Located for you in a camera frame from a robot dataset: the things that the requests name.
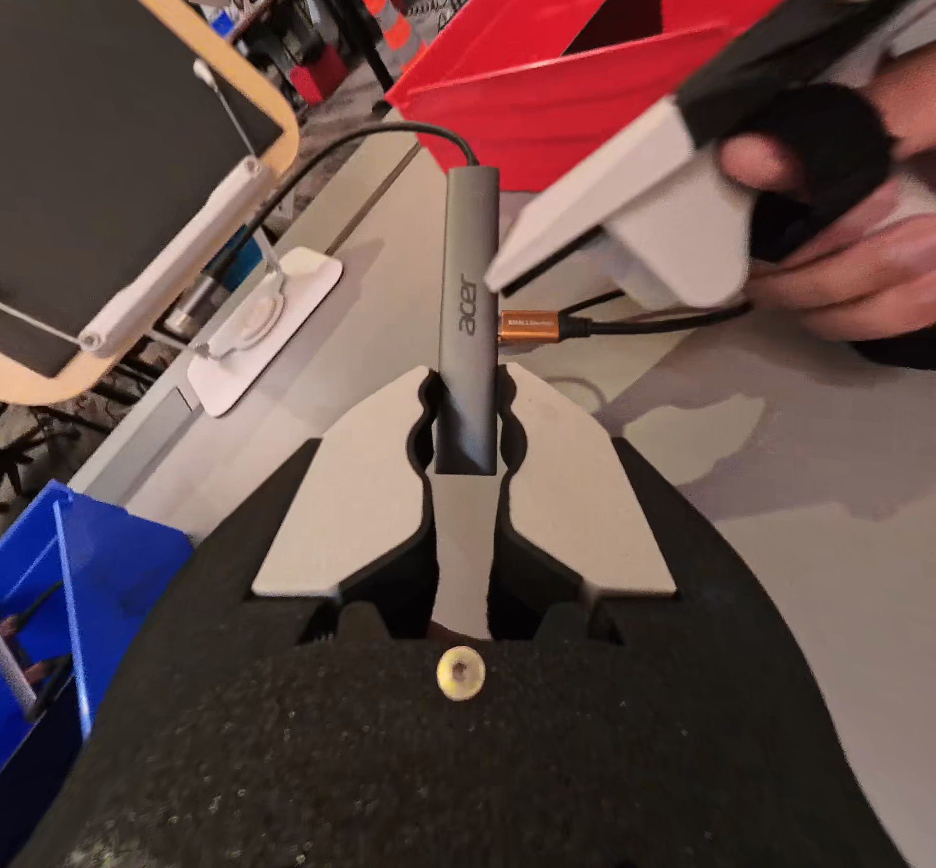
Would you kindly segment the blue storage basket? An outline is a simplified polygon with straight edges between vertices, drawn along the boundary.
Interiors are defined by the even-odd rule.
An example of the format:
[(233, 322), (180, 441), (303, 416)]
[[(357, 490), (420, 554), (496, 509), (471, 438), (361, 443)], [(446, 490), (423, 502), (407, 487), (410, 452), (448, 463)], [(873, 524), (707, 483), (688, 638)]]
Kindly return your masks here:
[(263, 264), (263, 253), (255, 236), (252, 236), (248, 242), (244, 243), (239, 250), (234, 252), (233, 248), (227, 247), (225, 255), (232, 254), (232, 260), (228, 267), (220, 276), (220, 283), (228, 293), (233, 293), (251, 273)]

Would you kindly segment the orange traffic cone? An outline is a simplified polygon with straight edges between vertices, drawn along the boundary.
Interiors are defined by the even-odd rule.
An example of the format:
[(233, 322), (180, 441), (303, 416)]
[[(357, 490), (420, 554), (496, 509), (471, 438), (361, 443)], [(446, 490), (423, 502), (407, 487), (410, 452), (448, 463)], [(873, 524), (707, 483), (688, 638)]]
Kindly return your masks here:
[(408, 19), (391, 0), (361, 0), (377, 22), (384, 41), (403, 73), (415, 66), (426, 53), (426, 45)]

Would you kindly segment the black cable orange plugs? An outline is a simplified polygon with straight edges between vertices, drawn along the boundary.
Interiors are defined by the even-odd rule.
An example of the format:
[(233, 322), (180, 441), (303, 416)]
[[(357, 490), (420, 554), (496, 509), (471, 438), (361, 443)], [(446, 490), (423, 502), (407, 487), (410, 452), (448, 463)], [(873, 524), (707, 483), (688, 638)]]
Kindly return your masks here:
[(677, 307), (640, 311), (613, 320), (596, 320), (583, 313), (600, 305), (624, 299), (620, 289), (580, 300), (559, 310), (504, 310), (500, 313), (498, 343), (502, 347), (532, 347), (560, 344), (591, 337), (640, 337), (690, 333), (741, 318), (752, 311), (747, 300), (735, 300), (716, 309)]

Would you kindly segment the red storage bin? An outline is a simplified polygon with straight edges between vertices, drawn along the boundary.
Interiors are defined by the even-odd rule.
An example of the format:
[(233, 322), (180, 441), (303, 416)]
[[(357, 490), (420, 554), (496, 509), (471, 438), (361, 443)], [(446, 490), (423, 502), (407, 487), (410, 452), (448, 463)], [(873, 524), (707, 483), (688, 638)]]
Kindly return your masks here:
[(302, 64), (294, 65), (288, 73), (288, 80), (305, 103), (315, 107), (327, 101), (345, 82), (348, 74), (337, 49), (325, 43), (315, 58), (309, 57)]
[(468, 0), (389, 93), (464, 137), (508, 191), (538, 192), (782, 0), (662, 0), (663, 32), (564, 57), (604, 0)]

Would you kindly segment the person's right hand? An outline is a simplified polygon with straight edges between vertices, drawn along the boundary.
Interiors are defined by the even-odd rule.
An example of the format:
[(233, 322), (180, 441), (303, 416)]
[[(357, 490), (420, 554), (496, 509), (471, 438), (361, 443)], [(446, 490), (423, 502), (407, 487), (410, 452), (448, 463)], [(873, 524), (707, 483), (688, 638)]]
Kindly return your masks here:
[[(895, 160), (934, 187), (934, 43), (888, 62), (861, 93), (894, 140)], [(898, 181), (889, 181), (780, 264), (753, 264), (748, 300), (840, 343), (933, 326), (935, 217), (893, 220), (899, 198)]]

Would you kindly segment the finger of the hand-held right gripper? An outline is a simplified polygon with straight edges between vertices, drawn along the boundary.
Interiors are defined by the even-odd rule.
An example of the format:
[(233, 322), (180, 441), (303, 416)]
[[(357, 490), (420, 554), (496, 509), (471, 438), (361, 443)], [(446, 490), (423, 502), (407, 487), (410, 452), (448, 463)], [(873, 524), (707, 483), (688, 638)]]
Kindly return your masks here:
[(524, 206), (485, 281), (512, 295), (580, 253), (645, 309), (717, 308), (748, 278), (752, 212), (663, 98)]

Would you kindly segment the white stand with black board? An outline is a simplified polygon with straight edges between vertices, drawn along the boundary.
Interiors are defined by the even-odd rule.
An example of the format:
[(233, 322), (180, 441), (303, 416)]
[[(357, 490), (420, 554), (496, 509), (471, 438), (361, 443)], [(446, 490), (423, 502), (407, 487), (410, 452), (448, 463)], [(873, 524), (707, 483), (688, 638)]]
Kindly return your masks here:
[(1, 0), (2, 403), (89, 390), (298, 157), (285, 97), (182, 0)]

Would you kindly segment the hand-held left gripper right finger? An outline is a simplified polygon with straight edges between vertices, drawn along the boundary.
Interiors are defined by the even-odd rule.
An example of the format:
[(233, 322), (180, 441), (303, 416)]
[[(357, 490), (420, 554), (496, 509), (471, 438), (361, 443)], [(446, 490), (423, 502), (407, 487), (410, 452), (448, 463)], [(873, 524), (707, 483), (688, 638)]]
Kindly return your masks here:
[(497, 594), (518, 616), (555, 604), (671, 599), (677, 584), (611, 436), (517, 362), (499, 370)]

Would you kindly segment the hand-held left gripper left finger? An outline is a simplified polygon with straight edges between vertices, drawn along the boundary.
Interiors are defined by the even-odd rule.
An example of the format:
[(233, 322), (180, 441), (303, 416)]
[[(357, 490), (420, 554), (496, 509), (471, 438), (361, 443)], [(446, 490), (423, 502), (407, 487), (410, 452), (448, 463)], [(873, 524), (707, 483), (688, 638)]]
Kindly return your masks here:
[(254, 595), (365, 601), (387, 624), (429, 622), (438, 588), (427, 476), (437, 406), (437, 372), (416, 366), (325, 432)]

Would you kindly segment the grey desk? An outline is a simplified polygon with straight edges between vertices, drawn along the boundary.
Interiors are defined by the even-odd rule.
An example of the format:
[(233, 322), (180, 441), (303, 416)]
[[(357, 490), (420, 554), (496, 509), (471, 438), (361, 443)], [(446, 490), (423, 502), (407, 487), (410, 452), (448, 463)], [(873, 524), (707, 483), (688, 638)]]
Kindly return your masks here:
[[(348, 408), (436, 364), (445, 209), (428, 152), (368, 140), (280, 242), (338, 245), (345, 269), (251, 391), (208, 416), (178, 359), (71, 486), (201, 540)], [(745, 559), (885, 827), (934, 866), (934, 374), (769, 314), (516, 361), (626, 438)]]

